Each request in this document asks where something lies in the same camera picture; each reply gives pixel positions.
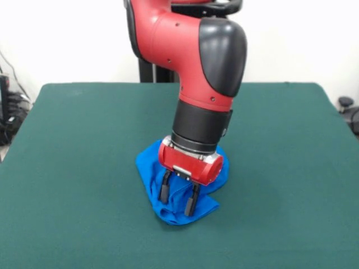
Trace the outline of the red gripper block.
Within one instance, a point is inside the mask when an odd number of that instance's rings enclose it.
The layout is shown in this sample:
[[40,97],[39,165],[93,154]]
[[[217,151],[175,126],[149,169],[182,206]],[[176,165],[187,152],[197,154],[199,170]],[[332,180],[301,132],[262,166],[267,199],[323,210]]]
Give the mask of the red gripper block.
[[200,184],[209,185],[216,180],[224,164],[224,157],[215,152],[212,155],[204,156],[203,159],[200,159],[198,156],[191,156],[174,147],[161,143],[158,158],[160,164],[167,168],[160,186],[159,201],[168,202],[170,179],[175,171],[183,175],[185,179],[188,178],[195,182],[185,208],[185,215],[192,216],[199,198]]

